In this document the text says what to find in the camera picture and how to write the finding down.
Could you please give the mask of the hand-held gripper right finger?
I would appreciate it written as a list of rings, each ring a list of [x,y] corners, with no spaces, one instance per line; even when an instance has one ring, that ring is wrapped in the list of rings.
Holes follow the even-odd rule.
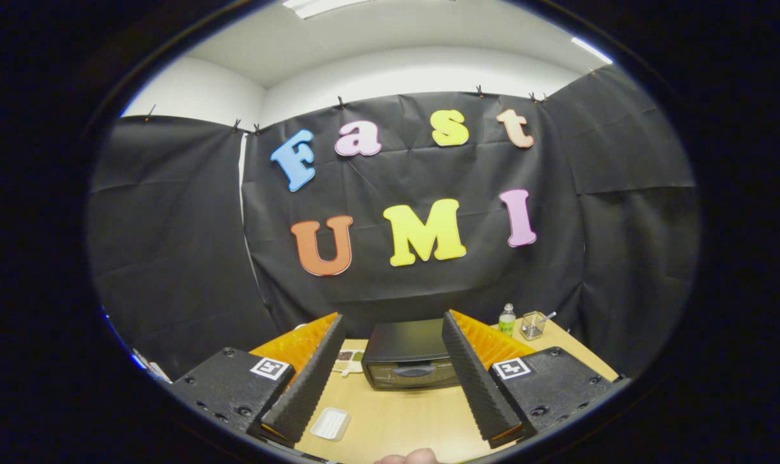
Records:
[[[562,347],[535,351],[452,309],[441,337],[476,426],[493,449],[576,419],[628,381],[600,375]]]

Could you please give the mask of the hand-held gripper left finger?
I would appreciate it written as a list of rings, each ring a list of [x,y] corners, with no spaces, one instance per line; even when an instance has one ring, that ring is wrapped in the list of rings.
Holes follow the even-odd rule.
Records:
[[[223,428],[294,447],[345,340],[331,313],[243,351],[225,347],[171,384],[171,392]]]

